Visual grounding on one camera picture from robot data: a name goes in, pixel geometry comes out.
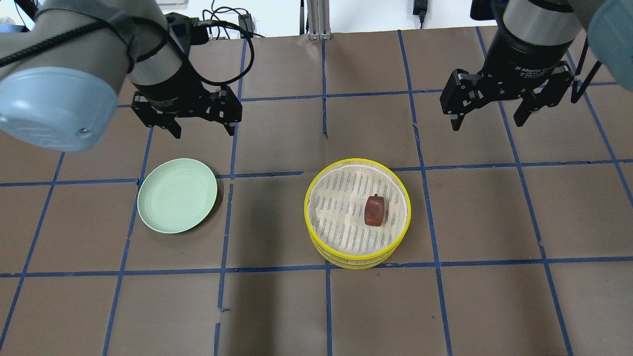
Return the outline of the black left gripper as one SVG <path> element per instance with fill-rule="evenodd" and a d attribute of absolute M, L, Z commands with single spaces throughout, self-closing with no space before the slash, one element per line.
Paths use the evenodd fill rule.
<path fill-rule="evenodd" d="M 176 118 L 199 117 L 217 122 L 230 136 L 235 135 L 237 123 L 242 121 L 242 104 L 227 85 L 208 90 L 192 75 L 174 75 L 162 83 L 133 86 L 133 112 L 145 126 L 163 127 L 175 139 L 180 139 L 182 133 Z"/>

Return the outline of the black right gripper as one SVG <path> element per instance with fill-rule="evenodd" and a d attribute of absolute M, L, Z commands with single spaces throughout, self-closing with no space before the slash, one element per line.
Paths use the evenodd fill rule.
<path fill-rule="evenodd" d="M 497 30 L 482 69 L 470 74 L 453 70 L 440 96 L 443 114 L 457 132 L 468 115 L 495 101 L 523 99 L 513 114 L 522 128 L 534 111 L 553 107 L 565 96 L 574 74 L 563 55 L 571 42 L 538 45 Z"/>

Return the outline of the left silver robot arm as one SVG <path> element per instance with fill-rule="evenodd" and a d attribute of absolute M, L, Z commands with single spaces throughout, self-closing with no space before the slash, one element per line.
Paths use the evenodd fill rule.
<path fill-rule="evenodd" d="M 28 144 L 86 151 L 101 140 L 129 79 L 131 108 L 147 128 L 177 139 L 177 119 L 200 118 L 234 135 L 243 107 L 230 84 L 199 74 L 188 54 L 207 29 L 233 23 L 163 14 L 153 0 L 48 0 L 27 33 L 1 35 L 1 130 Z"/>

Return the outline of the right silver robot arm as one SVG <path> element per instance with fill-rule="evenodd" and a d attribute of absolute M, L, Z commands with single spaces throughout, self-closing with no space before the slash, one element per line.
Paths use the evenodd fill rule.
<path fill-rule="evenodd" d="M 632 90 L 633 5 L 630 0 L 473 0 L 473 20 L 495 20 L 497 33 L 482 69 L 457 68 L 440 96 L 452 130 L 489 103 L 517 100 L 516 126 L 572 88 L 577 103 L 601 67 Z"/>

